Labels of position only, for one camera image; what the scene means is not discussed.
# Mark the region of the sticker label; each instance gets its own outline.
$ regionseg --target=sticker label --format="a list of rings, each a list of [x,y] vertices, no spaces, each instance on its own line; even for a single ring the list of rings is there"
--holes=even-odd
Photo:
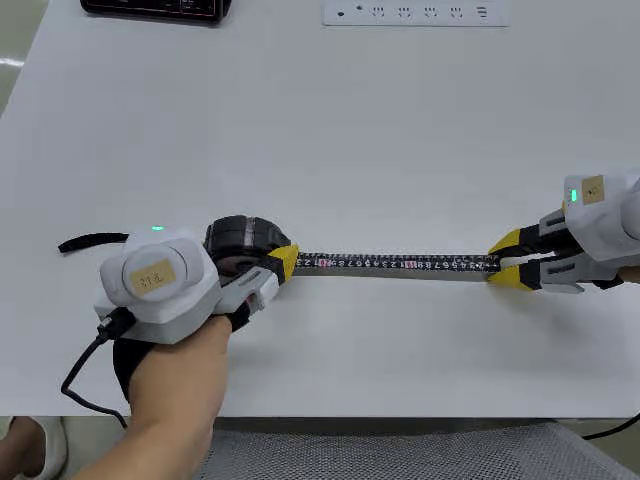
[[[604,201],[604,177],[597,175],[595,177],[582,179],[582,203],[590,205]]]
[[[136,294],[142,296],[175,282],[176,273],[169,259],[165,258],[153,265],[131,272],[129,278]]]

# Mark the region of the black cable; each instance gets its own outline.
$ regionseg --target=black cable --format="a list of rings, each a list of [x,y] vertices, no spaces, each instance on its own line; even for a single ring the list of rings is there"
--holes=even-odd
[[[623,430],[626,430],[627,428],[629,428],[630,426],[638,423],[639,420],[640,420],[640,413],[637,414],[635,417],[630,418],[626,422],[618,425],[617,427],[610,428],[609,430],[605,430],[603,432],[592,433],[591,435],[584,435],[582,438],[585,440],[594,440],[596,438],[603,438],[603,437],[608,437],[610,435],[615,435],[616,433],[620,433]]]
[[[120,412],[116,410],[112,410],[110,408],[104,408],[100,405],[96,405],[95,403],[91,403],[88,400],[82,398],[76,392],[69,388],[71,383],[75,380],[76,376],[82,370],[87,360],[93,355],[93,353],[100,347],[107,343],[108,340],[115,340],[120,338],[127,330],[129,330],[135,323],[136,319],[133,314],[124,307],[118,307],[113,312],[111,312],[105,321],[98,327],[98,335],[91,342],[91,344],[82,352],[82,355],[76,360],[73,364],[73,367],[69,371],[69,374],[62,382],[62,386],[60,387],[60,391],[63,395],[66,395],[76,403],[82,405],[85,408],[93,410],[95,412],[105,413],[107,415],[114,416],[122,428],[127,428],[127,422],[124,420],[124,417],[120,414]]]

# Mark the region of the slipper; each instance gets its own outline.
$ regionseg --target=slipper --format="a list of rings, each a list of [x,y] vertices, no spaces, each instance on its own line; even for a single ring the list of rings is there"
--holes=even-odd
[[[30,480],[51,480],[60,473],[64,463],[67,461],[67,436],[64,433],[62,419],[60,417],[29,417],[36,422],[44,431],[45,455],[44,467],[35,477],[22,478]]]

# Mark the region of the black device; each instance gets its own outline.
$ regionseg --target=black device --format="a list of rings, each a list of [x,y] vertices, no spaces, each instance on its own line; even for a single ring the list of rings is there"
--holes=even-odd
[[[231,0],[80,0],[80,4],[90,13],[218,23],[227,15]]]

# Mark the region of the black wrist strap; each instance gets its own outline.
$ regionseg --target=black wrist strap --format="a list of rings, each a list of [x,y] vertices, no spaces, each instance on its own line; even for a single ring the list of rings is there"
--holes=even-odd
[[[73,253],[107,243],[124,243],[127,238],[129,238],[128,233],[90,233],[61,243],[58,245],[58,250],[60,253]]]
[[[238,310],[228,314],[231,321],[232,331],[237,331],[249,323],[251,309],[247,302],[244,302]],[[157,344],[131,340],[129,338],[118,338],[113,342],[113,370],[116,372],[118,383],[124,394],[124,398],[129,401],[129,383],[140,363],[153,350]]]

